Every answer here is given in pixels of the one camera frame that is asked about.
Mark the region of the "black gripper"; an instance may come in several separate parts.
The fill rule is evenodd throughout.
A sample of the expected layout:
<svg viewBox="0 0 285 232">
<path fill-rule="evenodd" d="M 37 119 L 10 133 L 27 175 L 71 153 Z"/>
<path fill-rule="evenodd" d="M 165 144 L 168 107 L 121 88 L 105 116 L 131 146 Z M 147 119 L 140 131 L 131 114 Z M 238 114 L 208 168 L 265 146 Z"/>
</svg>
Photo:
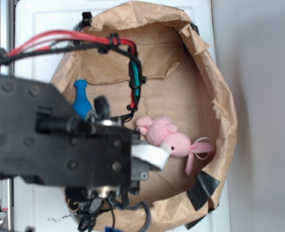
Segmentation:
<svg viewBox="0 0 285 232">
<path fill-rule="evenodd" d="M 163 169 L 171 153 L 167 145 L 140 145 L 137 131 L 114 122 L 40 118 L 36 130 L 47 136 L 39 179 L 48 186 L 138 194 L 146 162 Z"/>
</svg>

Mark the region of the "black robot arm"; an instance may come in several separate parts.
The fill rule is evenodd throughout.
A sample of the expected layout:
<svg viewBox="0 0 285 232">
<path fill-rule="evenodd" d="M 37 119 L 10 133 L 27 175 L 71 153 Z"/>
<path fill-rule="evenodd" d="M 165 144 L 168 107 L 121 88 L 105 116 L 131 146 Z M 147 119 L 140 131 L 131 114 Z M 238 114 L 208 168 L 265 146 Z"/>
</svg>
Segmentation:
<svg viewBox="0 0 285 232">
<path fill-rule="evenodd" d="M 0 179 L 64 187 L 79 201 L 138 194 L 168 158 L 120 122 L 83 120 L 51 84 L 0 75 Z"/>
</svg>

